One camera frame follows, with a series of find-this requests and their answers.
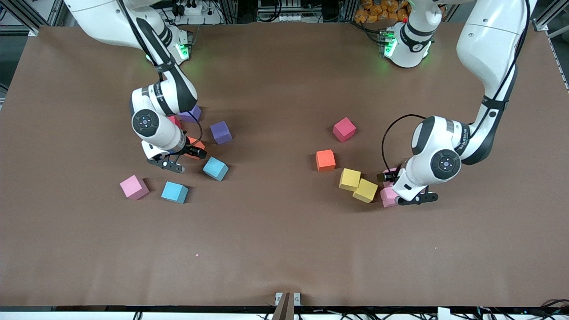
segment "black cable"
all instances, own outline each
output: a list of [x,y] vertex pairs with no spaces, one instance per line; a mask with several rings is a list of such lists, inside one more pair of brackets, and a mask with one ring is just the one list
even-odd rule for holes
[[560,302],[569,302],[569,300],[568,300],[568,299],[557,299],[557,300],[553,300],[553,301],[551,301],[551,302],[549,302],[549,303],[547,303],[547,304],[543,304],[540,308],[547,308],[547,307],[550,307],[550,306],[552,306],[552,305],[556,305],[556,304],[558,304],[558,303],[560,303]]
[[503,314],[504,317],[506,317],[506,318],[508,318],[508,319],[510,319],[510,320],[515,320],[515,319],[512,318],[508,313],[502,312],[502,311],[500,311],[500,310],[499,310],[498,308],[496,308],[496,307],[494,307],[494,309],[495,309],[498,313]]
[[360,22],[360,24],[361,24],[362,29],[364,30],[365,35],[368,36],[368,38],[371,41],[373,41],[377,44],[389,44],[389,42],[386,42],[386,41],[378,41],[378,40],[373,39],[373,37],[368,33],[368,29],[364,27],[364,24],[361,22]]
[[162,12],[164,13],[164,16],[166,17],[166,22],[168,22],[170,24],[170,26],[177,26],[173,20],[171,20],[168,15],[166,14],[166,11],[164,11],[164,8],[160,7],[160,9],[162,10]]
[[269,18],[269,20],[263,20],[261,18],[259,18],[259,21],[261,22],[271,22],[275,20],[275,17],[277,16],[277,10],[278,10],[278,3],[275,3],[275,12],[273,13],[273,16],[271,18]]
[[[502,87],[504,87],[504,84],[506,84],[506,80],[508,79],[508,77],[510,76],[510,73],[512,72],[512,69],[514,68],[514,66],[516,65],[516,61],[518,60],[519,57],[519,53],[522,51],[522,47],[523,47],[523,43],[526,40],[526,35],[527,35],[527,25],[530,23],[530,3],[528,0],[524,0],[526,3],[526,24],[525,24],[525,28],[521,34],[521,36],[519,37],[519,41],[518,41],[518,46],[516,47],[516,51],[514,53],[514,60],[512,60],[512,64],[510,65],[510,68],[508,69],[508,72],[506,73],[506,76],[504,77],[504,79],[502,80],[502,83],[500,84],[500,86],[498,87],[498,90],[496,90],[496,93],[494,94],[494,98],[492,98],[492,100],[495,100],[498,97],[498,94],[500,93],[500,91],[502,90]],[[474,132],[472,134],[470,134],[470,138],[474,137],[474,135],[476,134],[476,132],[478,132],[478,129],[480,128],[480,126],[482,125],[482,122],[484,122],[484,119],[486,119],[486,116],[488,115],[488,111],[489,109],[486,110],[486,112],[484,113],[484,115],[482,116],[482,119],[480,120],[480,122],[478,123],[478,125],[476,126],[476,129],[474,130]]]
[[355,23],[354,21],[351,21],[351,20],[340,20],[339,22],[349,23],[349,24],[351,24],[352,26],[355,26],[356,28],[358,28],[358,29],[360,29],[360,30],[363,30],[363,31],[366,31],[366,32],[371,33],[371,34],[379,34],[379,33],[380,33],[378,30],[371,30],[371,29],[368,29],[368,28],[366,28],[366,27],[364,27],[364,26],[360,26],[359,24],[357,24],[357,23]]
[[385,160],[385,152],[384,152],[385,137],[387,137],[387,133],[389,132],[389,130],[391,129],[391,127],[393,127],[393,125],[395,125],[399,120],[405,119],[405,118],[407,118],[407,117],[417,117],[417,118],[420,118],[420,119],[423,119],[423,120],[426,119],[425,117],[420,116],[420,115],[418,115],[418,114],[409,113],[409,114],[406,114],[406,115],[404,115],[404,116],[402,116],[402,117],[397,118],[395,121],[393,121],[393,122],[389,125],[389,127],[387,127],[387,130],[385,130],[385,133],[384,133],[384,137],[383,137],[383,139],[381,140],[381,158],[383,158],[385,167],[387,168],[387,171],[388,171],[389,173],[391,173],[391,168],[389,167],[389,165],[387,164],[387,161]]
[[141,320],[142,319],[142,311],[136,311],[134,313],[133,320]]
[[[124,1],[123,0],[117,0],[117,2],[118,2],[119,7],[121,7],[122,12],[125,14],[126,20],[129,22],[129,25],[133,31],[134,37],[137,39],[138,44],[142,48],[142,51],[144,51],[144,53],[146,53],[146,55],[152,61],[152,64],[154,65],[154,67],[156,67],[158,65],[158,63],[156,63],[156,60],[154,60],[154,57],[152,56],[152,54],[150,54],[150,50],[148,50],[148,47],[146,46],[146,43],[144,43],[144,40],[142,39],[141,34],[138,32],[137,27],[134,25],[133,20],[130,18],[129,12],[126,11]],[[158,77],[159,77],[160,81],[164,80],[164,77],[162,76],[161,72],[158,72]]]
[[446,19],[446,22],[450,22],[452,17],[455,16],[456,11],[459,9],[460,5],[456,5],[455,11],[452,12],[451,16]]
[[232,16],[228,17],[225,13],[223,13],[223,11],[221,11],[221,7],[217,4],[217,2],[213,1],[213,5],[217,9],[217,11],[219,11],[219,13],[222,14],[223,17],[225,18],[225,20],[226,20],[225,24],[227,24],[227,21],[233,22],[233,17]]
[[283,3],[282,3],[282,0],[278,0],[278,1],[279,2],[277,4],[275,4],[275,12],[273,13],[273,16],[271,18],[269,18],[268,20],[263,20],[263,19],[259,18],[259,21],[261,21],[261,22],[273,22],[281,15]]
[[201,141],[201,138],[204,136],[204,130],[201,128],[201,123],[200,123],[200,121],[199,121],[198,119],[196,119],[196,117],[194,117],[191,112],[188,112],[188,113],[189,113],[190,116],[192,116],[192,118],[196,121],[197,126],[200,128],[200,137],[199,137],[196,141],[194,141],[193,143],[191,143],[191,144],[189,145],[189,146],[193,146],[193,145],[195,145],[196,143],[198,143],[198,142]]

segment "brown paper sheet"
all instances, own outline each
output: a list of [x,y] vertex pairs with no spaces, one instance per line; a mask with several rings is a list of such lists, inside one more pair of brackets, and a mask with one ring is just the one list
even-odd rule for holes
[[[177,175],[148,165],[130,127],[133,89],[157,80],[140,50],[80,28],[28,40],[0,112],[1,305],[537,306],[569,295],[569,103],[546,35],[530,31],[494,150],[436,203],[365,204],[338,167],[375,181],[381,137],[406,113],[471,122],[482,84],[456,57],[462,25],[442,24],[424,62],[401,69],[348,24],[202,27],[183,70],[195,84],[209,155]],[[349,117],[346,143],[332,125]],[[234,140],[213,143],[225,120]],[[411,156],[415,119],[386,140]],[[196,126],[185,124],[195,137]],[[151,193],[127,200],[136,174]],[[160,198],[190,187],[184,205]]]

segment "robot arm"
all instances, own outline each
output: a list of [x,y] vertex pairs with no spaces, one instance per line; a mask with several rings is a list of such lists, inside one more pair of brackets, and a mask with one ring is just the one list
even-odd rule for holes
[[[73,9],[73,16],[91,37],[109,44],[143,49],[152,61],[160,80],[132,92],[131,125],[142,139],[150,164],[181,173],[183,167],[176,163],[180,155],[204,159],[206,152],[194,147],[197,141],[190,143],[185,132],[167,117],[190,111],[197,103],[197,93],[178,66],[184,57],[180,54],[179,43],[172,40],[174,33],[185,31],[166,27],[159,15],[148,7],[153,2],[156,0],[66,0]],[[98,23],[101,18],[106,19],[103,25]],[[176,156],[174,161],[170,160],[171,155]]]
[[460,61],[484,85],[478,116],[470,125],[431,116],[417,126],[411,142],[413,157],[401,167],[393,186],[405,201],[416,200],[430,184],[449,181],[462,165],[478,163],[490,153],[516,80],[519,40],[536,1],[477,1],[460,35],[457,52]]

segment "white bracket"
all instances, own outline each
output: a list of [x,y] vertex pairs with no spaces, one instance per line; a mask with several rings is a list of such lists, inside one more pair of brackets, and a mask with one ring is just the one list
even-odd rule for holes
[[451,309],[438,307],[437,308],[437,320],[451,320]]

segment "cable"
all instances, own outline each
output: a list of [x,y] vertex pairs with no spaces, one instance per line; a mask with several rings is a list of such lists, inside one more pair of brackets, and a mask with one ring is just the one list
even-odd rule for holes
[[[531,10],[531,6],[528,0],[524,0],[524,2],[526,3],[526,24],[525,24],[525,28],[523,29],[522,34],[519,37],[519,41],[518,41],[518,46],[516,47],[516,51],[514,53],[514,60],[512,60],[512,64],[510,65],[510,68],[508,69],[508,72],[506,73],[506,76],[504,77],[504,79],[502,80],[502,83],[500,84],[500,86],[498,87],[498,90],[496,90],[496,93],[494,94],[494,98],[492,98],[492,100],[495,100],[498,97],[498,94],[500,93],[500,91],[502,90],[502,87],[504,87],[504,84],[506,84],[506,80],[509,78],[510,73],[512,72],[512,69],[514,68],[514,66],[516,65],[516,61],[518,60],[519,57],[519,53],[522,51],[522,47],[523,47],[523,43],[526,40],[526,35],[527,35],[527,25],[530,23],[530,10]],[[480,128],[480,126],[482,125],[482,122],[484,122],[484,119],[486,119],[486,116],[488,115],[489,109],[486,110],[486,112],[484,113],[484,115],[482,116],[482,119],[480,119],[480,122],[478,123],[478,125],[476,126],[476,129],[474,130],[474,132],[472,134],[470,134],[470,138],[474,137],[474,135],[476,134],[476,132],[478,132],[478,129]]]
[[164,13],[164,16],[166,17],[166,22],[168,22],[170,24],[170,26],[177,26],[176,23],[174,23],[174,21],[168,17],[168,15],[166,14],[166,11],[164,11],[164,8],[160,7],[160,9],[162,10],[162,12]]
[[192,37],[192,46],[193,46],[194,44],[196,44],[196,41],[197,41],[197,34],[200,32],[200,26],[201,26],[201,24],[198,24],[198,25],[197,25],[196,32],[193,34],[193,37]]
[[[142,48],[142,51],[144,51],[144,53],[146,53],[146,55],[152,61],[152,64],[156,67],[158,65],[158,63],[156,63],[156,60],[154,60],[154,57],[152,56],[152,54],[150,54],[150,50],[148,50],[148,47],[146,47],[146,43],[144,43],[144,40],[142,39],[141,34],[138,32],[137,27],[134,25],[133,20],[130,18],[129,12],[126,11],[124,1],[123,0],[117,0],[117,2],[118,2],[119,7],[121,7],[122,12],[124,13],[126,20],[129,22],[130,28],[133,31],[134,37],[137,39],[138,44]],[[158,77],[160,78],[160,81],[164,80],[164,77],[163,77],[161,72],[158,72]]]
[[495,309],[498,313],[503,314],[504,317],[506,317],[506,318],[508,318],[508,319],[510,319],[510,320],[515,320],[515,319],[512,318],[508,313],[506,313],[506,312],[501,312],[501,311],[500,311],[498,308],[496,308],[496,307],[494,307],[494,309]]
[[350,23],[352,26],[355,26],[356,28],[360,29],[360,30],[364,30],[367,31],[368,33],[371,34],[379,34],[380,32],[378,30],[371,30],[368,28],[365,28],[364,26],[360,26],[359,24],[355,23],[354,21],[351,20],[340,20],[339,22],[347,22]]
[[261,22],[273,22],[273,21],[275,21],[281,15],[282,9],[283,9],[283,3],[282,3],[282,0],[279,0],[278,12],[277,12],[277,5],[275,5],[275,12],[273,13],[273,16],[271,18],[269,18],[269,20],[263,20],[263,19],[259,18],[259,21],[261,21]]
[[219,11],[220,18],[221,18],[221,15],[223,15],[223,17],[225,18],[225,24],[227,24],[227,21],[233,22],[233,17],[231,17],[231,16],[227,17],[227,15],[225,15],[225,13],[223,13],[223,11],[221,11],[221,8],[217,5],[217,2],[213,1],[213,5],[217,9],[217,11]]
[[569,302],[569,300],[568,300],[568,299],[557,299],[557,300],[553,300],[553,301],[551,301],[551,302],[549,302],[549,303],[547,303],[547,304],[544,303],[540,308],[547,308],[547,307],[550,307],[550,306],[552,306],[552,305],[556,305],[556,304],[561,303],[561,302]]
[[190,116],[192,116],[192,118],[196,121],[197,126],[200,128],[200,137],[199,137],[196,141],[194,141],[193,143],[191,143],[191,144],[189,145],[189,146],[193,146],[193,145],[195,145],[196,143],[198,143],[198,142],[201,141],[201,138],[204,136],[204,130],[201,128],[201,123],[200,123],[200,121],[199,121],[198,119],[196,119],[196,117],[194,117],[191,112],[188,112],[188,113],[189,113]]
[[364,30],[365,35],[368,36],[368,38],[369,38],[371,41],[373,41],[373,42],[375,42],[375,43],[377,43],[377,44],[389,44],[389,42],[386,42],[386,41],[378,41],[378,40],[373,39],[373,37],[368,33],[368,29],[364,27],[364,24],[361,23],[361,22],[360,22],[360,24],[361,24],[361,27],[362,27],[363,30]]
[[418,115],[418,114],[409,113],[409,114],[406,114],[406,115],[404,115],[404,116],[402,116],[402,117],[397,118],[395,121],[393,121],[393,122],[389,125],[389,127],[387,127],[387,130],[385,130],[385,133],[384,133],[384,137],[383,137],[383,139],[381,140],[381,158],[383,158],[385,167],[387,168],[387,171],[388,171],[389,173],[391,173],[391,168],[389,167],[389,165],[387,164],[387,161],[385,160],[385,153],[384,153],[385,137],[387,137],[387,133],[389,132],[389,130],[391,129],[391,127],[393,127],[393,125],[395,125],[399,120],[405,119],[405,118],[407,118],[407,117],[417,117],[417,118],[421,118],[421,119],[423,119],[423,120],[426,119],[425,117],[420,116],[420,115]]

